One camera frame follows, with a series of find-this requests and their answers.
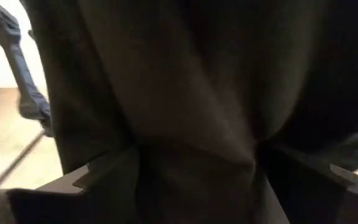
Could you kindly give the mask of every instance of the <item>beige floor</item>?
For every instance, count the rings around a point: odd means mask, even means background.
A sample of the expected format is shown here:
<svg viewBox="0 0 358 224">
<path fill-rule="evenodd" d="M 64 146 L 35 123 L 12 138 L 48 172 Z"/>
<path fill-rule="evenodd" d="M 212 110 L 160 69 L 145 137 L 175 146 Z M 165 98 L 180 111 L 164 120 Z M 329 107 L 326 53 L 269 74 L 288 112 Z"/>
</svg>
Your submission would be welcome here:
<svg viewBox="0 0 358 224">
<path fill-rule="evenodd" d="M 17 96 L 15 88 L 0 88 L 0 174 L 42 130 L 38 122 L 20 117 Z M 1 187 L 34 189 L 61 175 L 54 140 L 43 137 Z"/>
</svg>

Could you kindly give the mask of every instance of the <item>white wall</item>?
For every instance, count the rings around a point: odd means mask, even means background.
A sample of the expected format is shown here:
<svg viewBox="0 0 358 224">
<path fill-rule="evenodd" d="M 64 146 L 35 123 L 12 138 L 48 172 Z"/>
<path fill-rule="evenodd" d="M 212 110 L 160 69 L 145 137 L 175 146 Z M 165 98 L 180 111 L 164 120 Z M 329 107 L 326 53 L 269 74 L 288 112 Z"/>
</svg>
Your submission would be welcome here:
<svg viewBox="0 0 358 224">
<path fill-rule="evenodd" d="M 25 13 L 19 0 L 0 0 L 0 5 L 6 8 L 19 21 L 22 41 L 21 47 L 25 60 L 29 66 L 31 75 L 37 86 L 45 86 L 44 71 L 38 54 L 37 46 L 32 38 L 27 34 L 31 28 L 29 18 Z M 0 88 L 17 86 L 11 71 L 11 68 L 5 57 L 3 49 L 0 47 Z"/>
</svg>

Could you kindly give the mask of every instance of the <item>dark pants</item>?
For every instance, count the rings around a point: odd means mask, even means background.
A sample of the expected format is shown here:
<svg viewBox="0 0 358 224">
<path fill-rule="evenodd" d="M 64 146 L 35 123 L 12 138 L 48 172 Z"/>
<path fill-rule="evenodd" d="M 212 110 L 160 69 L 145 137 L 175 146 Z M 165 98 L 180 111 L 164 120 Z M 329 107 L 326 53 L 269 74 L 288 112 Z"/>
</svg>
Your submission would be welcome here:
<svg viewBox="0 0 358 224">
<path fill-rule="evenodd" d="M 33 82 L 20 48 L 20 40 L 21 31 L 16 18 L 0 6 L 0 46 L 4 49 L 19 87 L 19 112 L 24 118 L 39 120 L 44 129 L 50 128 L 49 104 Z"/>
</svg>

